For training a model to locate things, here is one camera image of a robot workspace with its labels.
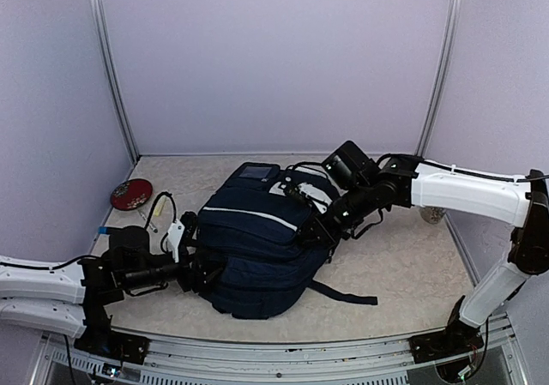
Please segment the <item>aluminium corner post left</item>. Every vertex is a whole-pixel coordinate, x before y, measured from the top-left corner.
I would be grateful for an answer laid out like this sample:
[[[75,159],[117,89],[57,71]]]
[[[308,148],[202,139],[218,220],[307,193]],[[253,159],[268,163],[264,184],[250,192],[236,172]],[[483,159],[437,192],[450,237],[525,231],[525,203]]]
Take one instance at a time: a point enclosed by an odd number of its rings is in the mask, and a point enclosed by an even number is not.
[[[136,166],[141,155],[136,145],[136,139],[130,127],[130,120],[125,110],[124,100],[118,81],[114,57],[109,40],[108,26],[103,0],[89,0],[94,19],[94,25],[98,36],[100,53],[106,73],[107,84],[110,90],[115,116],[123,137],[126,152],[130,163]]]

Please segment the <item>floral ceramic mug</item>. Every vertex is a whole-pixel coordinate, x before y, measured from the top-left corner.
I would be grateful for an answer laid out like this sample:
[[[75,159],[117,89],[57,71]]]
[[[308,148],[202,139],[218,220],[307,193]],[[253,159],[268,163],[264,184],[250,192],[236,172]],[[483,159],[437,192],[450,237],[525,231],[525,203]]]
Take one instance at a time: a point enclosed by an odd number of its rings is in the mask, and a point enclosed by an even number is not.
[[[422,207],[419,209],[419,214],[425,222],[436,225],[443,220],[446,210],[439,207]]]

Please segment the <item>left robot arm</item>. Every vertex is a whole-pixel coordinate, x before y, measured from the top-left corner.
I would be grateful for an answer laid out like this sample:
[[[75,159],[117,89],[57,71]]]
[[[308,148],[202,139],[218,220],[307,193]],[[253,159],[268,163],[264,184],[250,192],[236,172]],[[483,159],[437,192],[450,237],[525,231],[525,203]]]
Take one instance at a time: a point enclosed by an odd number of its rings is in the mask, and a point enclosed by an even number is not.
[[[186,232],[172,253],[154,254],[150,235],[140,226],[105,227],[108,248],[100,256],[66,262],[1,259],[1,320],[70,338],[85,336],[104,355],[120,337],[111,329],[108,304],[165,290],[173,281],[184,292],[210,290],[225,268],[200,250],[190,253]]]

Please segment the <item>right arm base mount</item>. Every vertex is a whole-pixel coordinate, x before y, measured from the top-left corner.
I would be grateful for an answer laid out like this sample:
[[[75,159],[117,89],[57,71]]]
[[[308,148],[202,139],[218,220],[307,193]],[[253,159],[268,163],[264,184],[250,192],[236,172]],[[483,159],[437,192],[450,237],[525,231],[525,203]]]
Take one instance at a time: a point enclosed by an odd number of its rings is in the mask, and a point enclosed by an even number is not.
[[[462,296],[455,303],[445,328],[414,335],[408,340],[416,364],[449,358],[484,346],[480,328],[472,328],[459,320],[459,310],[464,298]]]

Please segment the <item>black blue marker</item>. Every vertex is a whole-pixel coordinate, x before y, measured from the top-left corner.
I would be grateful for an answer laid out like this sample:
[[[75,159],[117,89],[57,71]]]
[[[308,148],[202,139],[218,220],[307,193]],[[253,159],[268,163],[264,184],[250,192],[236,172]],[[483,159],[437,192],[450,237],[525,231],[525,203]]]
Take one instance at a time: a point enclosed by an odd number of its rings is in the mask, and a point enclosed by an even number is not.
[[[98,228],[99,235],[112,235],[119,231],[117,227],[101,226]]]

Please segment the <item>aluminium front rail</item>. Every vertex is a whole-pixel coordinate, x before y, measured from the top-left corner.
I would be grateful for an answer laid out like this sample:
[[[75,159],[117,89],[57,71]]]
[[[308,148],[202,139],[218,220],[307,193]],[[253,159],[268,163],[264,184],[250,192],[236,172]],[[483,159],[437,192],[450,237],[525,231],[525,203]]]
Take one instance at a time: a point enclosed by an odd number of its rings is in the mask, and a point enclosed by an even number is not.
[[[150,334],[143,364],[120,363],[45,334],[28,379],[52,382],[56,368],[113,384],[407,384],[418,370],[437,376],[437,361],[417,363],[410,334],[368,340],[251,343]]]

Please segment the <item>yellow highlighter marker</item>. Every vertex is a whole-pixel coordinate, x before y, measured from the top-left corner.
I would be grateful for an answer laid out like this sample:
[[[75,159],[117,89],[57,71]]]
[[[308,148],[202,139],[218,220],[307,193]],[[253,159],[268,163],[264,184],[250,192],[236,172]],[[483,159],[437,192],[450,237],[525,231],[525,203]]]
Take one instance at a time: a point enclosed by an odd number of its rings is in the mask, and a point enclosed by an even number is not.
[[[167,197],[166,196],[162,196],[157,202],[156,204],[154,205],[154,209],[153,209],[153,216],[154,217],[159,217],[161,216],[163,210],[164,210],[164,206],[166,205],[166,201],[167,201]]]

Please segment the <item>clear ballpoint pen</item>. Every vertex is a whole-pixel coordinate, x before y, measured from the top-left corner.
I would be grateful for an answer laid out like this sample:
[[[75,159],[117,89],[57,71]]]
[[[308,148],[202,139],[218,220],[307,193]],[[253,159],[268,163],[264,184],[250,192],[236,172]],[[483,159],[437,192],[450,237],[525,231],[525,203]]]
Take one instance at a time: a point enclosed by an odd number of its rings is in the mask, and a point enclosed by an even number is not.
[[[140,217],[145,221],[145,223],[147,225],[147,228],[150,231],[152,231],[153,233],[157,233],[158,228],[156,227],[156,225],[151,220],[148,220],[148,216],[142,210],[139,210],[138,213],[139,213]]]

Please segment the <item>red floral bowl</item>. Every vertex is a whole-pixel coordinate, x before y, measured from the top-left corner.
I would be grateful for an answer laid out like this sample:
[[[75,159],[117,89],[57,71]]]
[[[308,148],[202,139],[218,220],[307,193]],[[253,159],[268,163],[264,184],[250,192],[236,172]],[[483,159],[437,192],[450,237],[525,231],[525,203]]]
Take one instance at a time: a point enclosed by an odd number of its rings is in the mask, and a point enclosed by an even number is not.
[[[110,196],[113,208],[130,211],[145,205],[153,194],[153,185],[143,178],[134,178],[121,183]]]

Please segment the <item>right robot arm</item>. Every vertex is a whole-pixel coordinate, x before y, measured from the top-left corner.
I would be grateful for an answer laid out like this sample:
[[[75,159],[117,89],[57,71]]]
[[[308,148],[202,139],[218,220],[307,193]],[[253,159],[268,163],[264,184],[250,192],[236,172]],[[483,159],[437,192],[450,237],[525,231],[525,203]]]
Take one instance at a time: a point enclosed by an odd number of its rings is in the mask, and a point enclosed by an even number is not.
[[[530,277],[548,270],[548,191],[541,171],[498,175],[402,153],[373,160],[353,141],[344,142],[320,166],[344,193],[333,198],[309,183],[288,187],[318,210],[304,237],[359,238],[356,229],[366,216],[393,206],[461,211],[513,227],[509,254],[457,304],[438,336],[448,354],[468,344],[472,330]]]

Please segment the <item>aluminium corner post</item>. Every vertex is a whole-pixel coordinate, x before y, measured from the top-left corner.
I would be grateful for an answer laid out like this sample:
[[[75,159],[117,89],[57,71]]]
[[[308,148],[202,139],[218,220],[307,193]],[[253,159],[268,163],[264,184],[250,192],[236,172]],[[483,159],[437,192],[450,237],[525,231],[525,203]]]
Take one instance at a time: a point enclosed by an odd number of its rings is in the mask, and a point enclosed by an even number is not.
[[[449,73],[452,51],[455,44],[458,23],[462,8],[462,0],[449,0],[446,22],[444,26],[441,50],[437,62],[434,82],[427,106],[427,113],[415,148],[417,156],[425,157],[432,139],[437,115],[440,110],[443,91]]]
[[[126,152],[130,163],[136,166],[141,155],[136,145],[136,139],[130,127],[130,120],[125,110],[124,100],[118,81],[114,57],[109,40],[108,26],[103,0],[89,0],[94,19],[94,25],[98,36],[100,53],[106,73],[107,84],[110,90],[115,116],[123,137]]]

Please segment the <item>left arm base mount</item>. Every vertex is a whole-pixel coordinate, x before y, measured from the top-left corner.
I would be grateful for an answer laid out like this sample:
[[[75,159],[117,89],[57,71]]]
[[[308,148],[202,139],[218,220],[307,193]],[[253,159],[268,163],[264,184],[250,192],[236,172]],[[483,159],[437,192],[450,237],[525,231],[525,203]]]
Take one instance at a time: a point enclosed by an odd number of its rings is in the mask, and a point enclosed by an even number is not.
[[[124,363],[144,363],[150,344],[147,337],[113,330],[109,319],[85,321],[84,326],[83,334],[74,340],[75,349]]]

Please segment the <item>navy blue student backpack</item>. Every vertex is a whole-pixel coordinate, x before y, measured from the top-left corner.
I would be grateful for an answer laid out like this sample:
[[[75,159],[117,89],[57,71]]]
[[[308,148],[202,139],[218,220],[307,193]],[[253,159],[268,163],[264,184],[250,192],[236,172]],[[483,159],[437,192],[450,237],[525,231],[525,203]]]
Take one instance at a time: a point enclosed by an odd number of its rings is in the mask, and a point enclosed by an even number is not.
[[[220,313],[245,320],[278,316],[307,289],[343,303],[377,305],[375,296],[339,292],[316,281],[337,246],[298,245],[298,228],[317,210],[284,195],[280,185],[286,177],[339,195],[328,175],[316,169],[243,163],[197,215],[196,251],[226,259],[214,289],[197,294]]]

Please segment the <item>aluminium corner post right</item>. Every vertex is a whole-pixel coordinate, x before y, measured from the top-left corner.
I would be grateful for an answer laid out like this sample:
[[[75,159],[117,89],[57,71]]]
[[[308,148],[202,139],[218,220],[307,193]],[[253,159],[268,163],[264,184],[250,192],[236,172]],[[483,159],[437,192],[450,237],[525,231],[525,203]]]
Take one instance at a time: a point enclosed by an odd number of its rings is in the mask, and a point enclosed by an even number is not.
[[[452,51],[455,44],[458,23],[462,8],[462,0],[449,0],[446,22],[444,26],[441,50],[437,62],[434,82],[427,106],[427,113],[415,148],[417,156],[425,157],[432,139],[437,115],[440,110],[443,91],[449,73]]]

